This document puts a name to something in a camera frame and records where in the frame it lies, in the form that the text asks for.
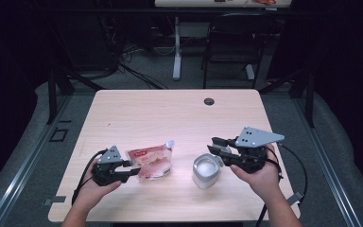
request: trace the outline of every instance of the chair backrest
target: chair backrest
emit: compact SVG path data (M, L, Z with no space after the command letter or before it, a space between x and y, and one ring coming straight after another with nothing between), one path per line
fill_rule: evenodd
M217 16L208 27L208 35L218 34L269 34L275 20L265 14L226 13Z

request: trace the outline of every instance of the red and white package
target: red and white package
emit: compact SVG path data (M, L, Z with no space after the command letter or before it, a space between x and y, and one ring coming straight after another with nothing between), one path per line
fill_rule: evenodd
M133 163L132 166L141 167L138 173L140 180L157 180L169 174L174 145L174 141L170 140L164 145L133 149L127 152L129 160Z

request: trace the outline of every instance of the wooden tabletop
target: wooden tabletop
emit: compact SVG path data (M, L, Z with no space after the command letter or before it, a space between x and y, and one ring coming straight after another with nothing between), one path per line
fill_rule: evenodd
M212 98L214 105L204 103ZM194 222L258 219L264 203L228 167L216 183L200 189L193 182L193 162L209 153L212 137L235 138L244 126L271 131L261 97L255 90L103 90L95 95L73 154L65 170L49 219L64 220L73 191L91 157L117 145L126 151L175 141L171 172L158 181L139 182L137 177L107 195L89 214L88 221ZM285 166L280 186L293 195ZM297 205L293 205L299 217Z
M253 0L155 0L156 7L168 8L289 8L291 0L276 0L270 6L256 3Z

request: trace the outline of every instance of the black chair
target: black chair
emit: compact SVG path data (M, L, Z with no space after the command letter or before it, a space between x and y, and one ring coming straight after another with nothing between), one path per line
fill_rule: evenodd
M262 56L275 20L264 14L227 13L217 16L208 27L201 69L206 88L208 62L256 65L251 88L255 87Z

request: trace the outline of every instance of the forearm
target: forearm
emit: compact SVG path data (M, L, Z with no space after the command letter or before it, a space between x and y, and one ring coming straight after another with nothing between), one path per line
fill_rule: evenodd
M266 201L269 222L272 227L302 226L282 192Z
M61 227L85 227L87 216L88 211L77 209L75 206L73 206L69 213L67 213L67 216L64 219Z

